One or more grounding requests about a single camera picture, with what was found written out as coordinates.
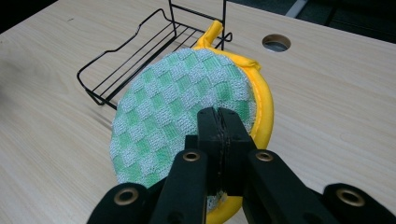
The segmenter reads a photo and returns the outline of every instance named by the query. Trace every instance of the metal grommet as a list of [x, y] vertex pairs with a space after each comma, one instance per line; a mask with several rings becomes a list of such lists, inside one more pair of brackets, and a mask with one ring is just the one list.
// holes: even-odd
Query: metal grommet
[[118, 205], [128, 205], [136, 201], [138, 197], [139, 192], [135, 188], [121, 189], [117, 192], [116, 196], [114, 196], [114, 203]]
[[343, 203], [347, 203], [355, 207], [362, 207], [365, 205], [365, 201], [359, 193], [351, 189], [338, 189], [335, 194]]
[[196, 152], [186, 152], [183, 155], [185, 161], [198, 161], [201, 156]]
[[259, 159], [260, 161], [271, 161], [274, 159], [274, 157], [267, 152], [256, 153], [256, 158]]

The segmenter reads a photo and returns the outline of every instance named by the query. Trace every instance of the wooden table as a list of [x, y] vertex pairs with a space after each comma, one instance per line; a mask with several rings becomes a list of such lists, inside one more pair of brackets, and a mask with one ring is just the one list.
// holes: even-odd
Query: wooden table
[[[215, 10], [194, 2], [183, 1]], [[117, 184], [108, 153], [115, 111], [96, 105], [76, 73], [166, 6], [59, 0], [0, 35], [1, 223], [84, 223]], [[347, 183], [396, 213], [396, 46], [233, 3], [227, 30], [226, 49], [259, 61], [273, 93], [268, 148], [309, 188]], [[264, 49], [270, 34], [291, 48]], [[240, 212], [229, 223], [246, 220]]]

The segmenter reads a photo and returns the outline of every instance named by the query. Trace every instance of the dark floor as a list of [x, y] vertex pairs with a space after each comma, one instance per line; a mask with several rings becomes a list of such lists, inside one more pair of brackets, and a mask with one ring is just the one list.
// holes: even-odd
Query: dark floor
[[[285, 15], [296, 0], [229, 1]], [[55, 0], [10, 2], [8, 13], [0, 14], [0, 34], [53, 2]], [[394, 0], [309, 0], [297, 19], [396, 43]]]

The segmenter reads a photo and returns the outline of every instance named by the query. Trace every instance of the green checkered cloth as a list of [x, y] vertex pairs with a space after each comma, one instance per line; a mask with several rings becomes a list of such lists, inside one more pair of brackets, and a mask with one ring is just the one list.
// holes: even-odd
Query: green checkered cloth
[[[120, 183], [147, 188], [169, 173], [187, 134], [197, 134], [197, 113], [224, 107], [251, 130], [256, 103], [245, 73], [208, 49], [180, 49], [148, 66], [120, 99], [110, 156]], [[219, 197], [209, 198], [208, 208]]]

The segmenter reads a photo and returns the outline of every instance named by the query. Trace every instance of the black wire rack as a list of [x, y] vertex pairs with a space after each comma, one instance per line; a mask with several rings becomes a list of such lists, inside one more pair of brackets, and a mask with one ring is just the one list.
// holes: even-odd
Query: black wire rack
[[[205, 31], [176, 21], [175, 9], [212, 21], [220, 21], [223, 31], [215, 40], [216, 49], [224, 49], [224, 43], [232, 41], [233, 34], [225, 33], [227, 0], [222, 1], [221, 18], [168, 1], [171, 19], [166, 17], [162, 8], [157, 9], [138, 25], [134, 35], [127, 41], [116, 49], [104, 51], [78, 71], [79, 83], [98, 105], [109, 105], [117, 109], [118, 100], [126, 89], [124, 87], [147, 65], [158, 61], [167, 53], [181, 48], [192, 48], [196, 44]], [[111, 62], [121, 62], [121, 64], [114, 65]]]

